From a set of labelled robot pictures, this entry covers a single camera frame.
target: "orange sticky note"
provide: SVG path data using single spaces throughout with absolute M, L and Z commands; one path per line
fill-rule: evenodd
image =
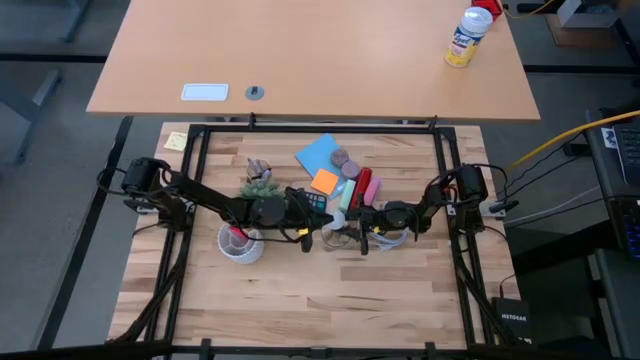
M 338 175 L 328 172 L 325 169 L 318 170 L 316 177 L 313 178 L 311 187 L 320 191 L 323 194 L 331 195 L 333 189 L 338 183 Z

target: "disinfectant spray can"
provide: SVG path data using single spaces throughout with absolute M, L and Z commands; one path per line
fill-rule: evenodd
M 467 66 L 480 45 L 480 40 L 489 31 L 491 23 L 493 23 L 493 16 L 489 10 L 481 7 L 468 8 L 453 34 L 453 41 L 444 59 L 451 66 Z

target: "yellow cable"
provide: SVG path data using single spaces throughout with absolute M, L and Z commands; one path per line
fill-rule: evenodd
M 535 15 L 537 13 L 539 13 L 540 11 L 544 10 L 547 8 L 547 6 L 551 5 L 551 3 L 553 3 L 556 0 L 549 0 L 549 2 L 547 2 L 546 4 L 540 6 L 539 8 L 535 9 L 534 11 L 526 14 L 526 15 L 522 15 L 522 16 L 513 16 L 509 13 L 509 11 L 507 11 L 507 9 L 502 9 L 504 11 L 505 14 L 507 14 L 507 16 L 509 16 L 512 19 L 522 19 L 522 18 L 526 18 L 527 16 L 531 16 L 531 15 Z
M 618 121 L 618 120 L 627 119 L 627 118 L 630 118 L 630 117 L 633 117 L 633 116 L 640 116 L 640 110 L 628 112 L 626 114 L 621 114 L 621 115 L 617 115 L 617 116 L 612 116 L 610 118 L 598 120 L 598 121 L 595 121 L 595 122 L 592 122 L 592 123 L 589 123 L 589 124 L 578 126 L 577 128 L 573 128 L 573 129 L 571 129 L 571 130 L 569 130 L 567 132 L 564 132 L 564 133 L 554 137 L 553 139 L 547 141 L 546 143 L 538 146 L 538 148 L 536 148 L 532 152 L 528 153 L 527 155 L 523 156 L 520 160 L 518 160 L 518 161 L 514 162 L 513 164 L 511 164 L 507 168 L 507 170 L 513 170 L 513 168 L 515 168 L 516 166 L 518 166 L 518 165 L 522 164 L 523 162 L 527 161 L 529 158 L 531 158 L 535 154 L 537 154 L 540 151 L 548 148 L 549 146 L 557 143 L 558 141 L 566 138 L 567 136 L 571 136 L 571 135 L 573 135 L 575 133 L 590 129 L 592 127 L 596 127 L 596 126 L 612 123 L 612 122 Z

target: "yellow sticky note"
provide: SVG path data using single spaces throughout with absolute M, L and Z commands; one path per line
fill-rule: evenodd
M 311 187 L 323 194 L 331 195 L 333 189 L 338 183 L 338 179 L 338 175 L 328 172 L 325 169 L 320 169 L 318 170 L 318 173 L 316 173 L 316 177 L 313 178 Z
M 187 134 L 172 131 L 169 134 L 167 143 L 164 144 L 165 149 L 183 151 L 187 147 Z

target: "blue paper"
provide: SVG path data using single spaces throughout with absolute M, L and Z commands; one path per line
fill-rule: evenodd
M 296 154 L 296 159 L 311 175 L 311 178 L 314 178 L 320 169 L 325 169 L 339 176 L 336 188 L 333 189 L 329 199 L 338 196 L 344 190 L 344 185 L 347 182 L 347 178 L 342 176 L 340 168 L 331 163 L 331 153 L 339 148 L 340 146 L 333 139 L 333 136 L 324 134 Z

